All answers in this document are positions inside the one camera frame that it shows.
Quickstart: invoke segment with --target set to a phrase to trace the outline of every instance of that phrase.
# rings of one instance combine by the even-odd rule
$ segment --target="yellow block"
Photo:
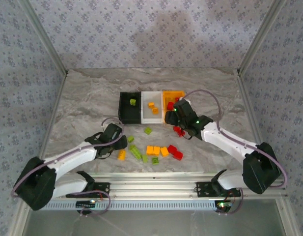
[[[159,156],[159,154],[160,154],[160,147],[154,146],[153,147],[153,154],[155,156]]]
[[[117,159],[119,161],[125,161],[125,154],[126,154],[126,151],[125,150],[120,150],[118,152],[118,156],[117,156]]]
[[[155,107],[155,103],[154,103],[154,102],[149,102],[149,103],[148,103],[148,107],[149,107],[150,109],[153,109],[153,108]]]
[[[147,146],[147,155],[152,156],[153,155],[153,146]]]
[[[169,152],[167,151],[166,147],[160,148],[160,151],[161,151],[161,154],[162,154],[163,157],[166,157],[166,156],[169,155]]]

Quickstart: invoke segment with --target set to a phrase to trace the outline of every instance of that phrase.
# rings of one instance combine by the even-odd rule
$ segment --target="toy block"
[[[169,152],[168,152],[166,147],[160,148],[160,151],[161,151],[161,154],[162,154],[163,157],[166,157],[166,156],[169,155]]]
[[[153,109],[152,109],[152,113],[153,113],[154,115],[159,114],[159,109],[158,109],[157,107],[153,108]]]
[[[184,130],[177,131],[176,133],[177,133],[177,135],[178,135],[179,137],[185,135],[185,131],[184,131]]]
[[[168,148],[167,148],[167,151],[169,153],[171,153],[172,155],[174,155],[174,153],[177,151],[177,148],[173,145],[170,145]]]
[[[119,161],[125,161],[125,154],[126,154],[126,151],[125,150],[120,150],[118,152],[118,156],[117,156],[117,159]]]
[[[151,134],[151,132],[152,132],[152,128],[150,128],[150,127],[147,127],[147,128],[145,128],[145,133],[146,134]]]
[[[135,106],[135,105],[136,105],[136,99],[131,99],[131,100],[130,100],[130,104],[131,104],[132,106]]]
[[[146,154],[149,156],[153,155],[153,146],[147,146]]]
[[[181,130],[181,128],[179,126],[173,126],[173,130],[175,132],[179,132]]]
[[[143,155],[142,156],[142,161],[143,161],[143,163],[147,163],[148,162],[148,156],[147,155]]]
[[[159,165],[159,159],[157,157],[152,158],[152,164],[153,165]]]
[[[130,145],[129,150],[137,160],[141,159],[141,153],[135,145]]]
[[[154,102],[149,102],[149,103],[148,103],[148,107],[149,107],[150,109],[155,108],[155,103],[154,103]]]
[[[160,147],[154,146],[153,147],[153,154],[155,156],[159,156],[159,154],[160,154]]]
[[[131,143],[132,141],[134,141],[133,135],[128,136],[127,141],[128,141],[129,143]]]
[[[169,103],[167,104],[166,109],[167,109],[168,111],[173,111],[173,105],[174,105],[173,102],[169,102]]]
[[[179,152],[179,151],[176,151],[175,153],[174,153],[174,155],[173,155],[173,158],[175,158],[176,160],[182,160],[182,158],[183,158],[183,154],[181,153],[181,152]]]

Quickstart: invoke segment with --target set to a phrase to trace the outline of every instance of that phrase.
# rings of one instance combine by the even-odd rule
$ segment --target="wallpaper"
[[[272,0],[31,0],[65,67],[239,64]]]
[[[265,141],[289,176],[303,233],[303,0],[288,0],[244,80]]]
[[[62,77],[16,0],[0,0],[0,236],[20,171],[39,154]]]

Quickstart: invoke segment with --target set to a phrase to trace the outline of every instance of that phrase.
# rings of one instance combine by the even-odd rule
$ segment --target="glass panel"
[[[283,236],[275,200],[245,200],[234,215],[213,211],[32,211],[23,236]]]

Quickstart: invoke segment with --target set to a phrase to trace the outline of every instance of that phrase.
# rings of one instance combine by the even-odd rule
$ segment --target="orange bin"
[[[167,112],[167,104],[169,102],[175,103],[175,98],[184,97],[184,91],[163,91],[163,110],[164,114]]]

